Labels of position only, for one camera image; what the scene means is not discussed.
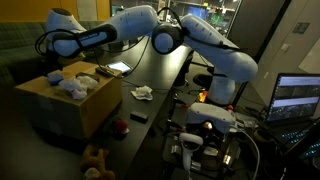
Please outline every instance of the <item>red object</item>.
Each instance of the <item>red object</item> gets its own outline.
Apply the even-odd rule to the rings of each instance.
[[[128,128],[128,123],[124,120],[119,120],[114,125],[114,130],[116,133],[124,133]]]
[[[181,104],[181,106],[185,109],[188,109],[189,108],[189,105],[188,104]]]
[[[233,106],[229,105],[227,109],[233,111]]]

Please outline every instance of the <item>computer screen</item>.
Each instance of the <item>computer screen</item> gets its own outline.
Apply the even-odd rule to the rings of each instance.
[[[202,7],[195,7],[195,6],[189,6],[188,7],[188,14],[193,14],[195,16],[198,16],[201,19],[207,19],[208,10]]]
[[[313,116],[320,97],[320,74],[278,74],[266,122]]]

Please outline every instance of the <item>small box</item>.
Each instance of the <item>small box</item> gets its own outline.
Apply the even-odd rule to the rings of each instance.
[[[80,140],[89,139],[122,100],[121,80],[95,73],[97,65],[77,62],[65,67],[64,79],[79,72],[94,74],[100,82],[88,95],[75,100],[60,86],[50,86],[46,77],[39,77],[15,87],[21,109],[34,127]]]

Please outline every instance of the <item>stuffed toy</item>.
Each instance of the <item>stuffed toy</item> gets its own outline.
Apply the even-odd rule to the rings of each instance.
[[[108,150],[91,144],[86,147],[80,162],[80,170],[86,180],[115,180],[114,173],[105,169],[105,159],[108,154]]]

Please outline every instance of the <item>white cloth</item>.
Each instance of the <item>white cloth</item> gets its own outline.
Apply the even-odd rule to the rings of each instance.
[[[148,86],[143,86],[136,88],[135,91],[131,91],[131,94],[138,100],[148,100],[151,101],[153,96],[151,94],[152,89]]]
[[[77,79],[64,79],[59,82],[62,89],[69,91],[73,99],[83,99],[87,96],[87,89],[93,89],[98,82],[89,76],[79,76]]]

